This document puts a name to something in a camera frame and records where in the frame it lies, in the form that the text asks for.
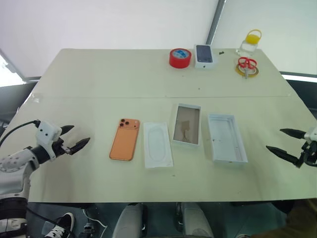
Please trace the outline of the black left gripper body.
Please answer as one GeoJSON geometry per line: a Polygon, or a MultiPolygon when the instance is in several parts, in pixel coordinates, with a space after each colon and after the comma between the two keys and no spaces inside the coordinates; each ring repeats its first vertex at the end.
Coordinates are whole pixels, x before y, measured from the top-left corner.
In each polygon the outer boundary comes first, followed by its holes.
{"type": "Polygon", "coordinates": [[[64,146],[63,143],[64,143],[64,140],[62,140],[61,138],[53,142],[53,152],[56,157],[59,157],[63,154],[68,154],[68,155],[71,154],[70,149],[67,146],[64,146]]]}

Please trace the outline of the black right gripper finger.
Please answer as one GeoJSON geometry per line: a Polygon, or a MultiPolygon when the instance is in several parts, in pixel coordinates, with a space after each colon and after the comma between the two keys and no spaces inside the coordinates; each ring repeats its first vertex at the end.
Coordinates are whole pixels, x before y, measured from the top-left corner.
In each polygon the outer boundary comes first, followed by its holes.
{"type": "Polygon", "coordinates": [[[294,166],[296,166],[297,168],[300,168],[301,166],[301,162],[300,160],[295,157],[295,156],[292,156],[290,154],[288,154],[286,151],[282,150],[282,149],[279,149],[277,147],[272,147],[272,146],[266,146],[266,148],[271,152],[273,153],[274,155],[276,155],[277,157],[293,164],[294,166]]]}
{"type": "Polygon", "coordinates": [[[280,131],[297,139],[304,139],[306,134],[305,131],[291,129],[291,128],[283,128],[283,129],[280,129],[280,131]]]}

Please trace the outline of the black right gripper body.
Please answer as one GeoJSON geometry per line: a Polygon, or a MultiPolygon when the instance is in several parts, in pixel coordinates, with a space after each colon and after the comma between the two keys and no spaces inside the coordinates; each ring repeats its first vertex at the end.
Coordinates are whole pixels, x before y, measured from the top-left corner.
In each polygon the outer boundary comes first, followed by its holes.
{"type": "Polygon", "coordinates": [[[302,153],[299,160],[308,166],[317,166],[317,142],[313,141],[310,144],[305,142],[302,146],[302,153]]]}

